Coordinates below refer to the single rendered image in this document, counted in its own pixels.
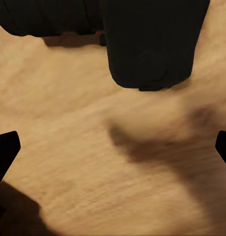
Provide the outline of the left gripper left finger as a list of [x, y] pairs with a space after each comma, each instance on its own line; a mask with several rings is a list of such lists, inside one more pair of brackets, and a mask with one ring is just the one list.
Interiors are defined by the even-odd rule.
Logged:
[[0, 135], [0, 182], [21, 149], [16, 131]]

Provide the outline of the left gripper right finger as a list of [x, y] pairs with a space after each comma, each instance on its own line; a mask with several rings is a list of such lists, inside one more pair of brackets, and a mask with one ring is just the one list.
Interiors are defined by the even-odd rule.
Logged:
[[215, 148], [222, 159], [226, 162], [226, 131], [219, 132], [216, 139]]

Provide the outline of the digital camera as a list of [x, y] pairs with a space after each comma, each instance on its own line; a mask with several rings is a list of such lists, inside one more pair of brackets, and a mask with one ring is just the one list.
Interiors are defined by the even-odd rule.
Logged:
[[117, 85], [159, 91], [189, 78], [211, 0], [0, 0], [14, 36], [100, 35]]

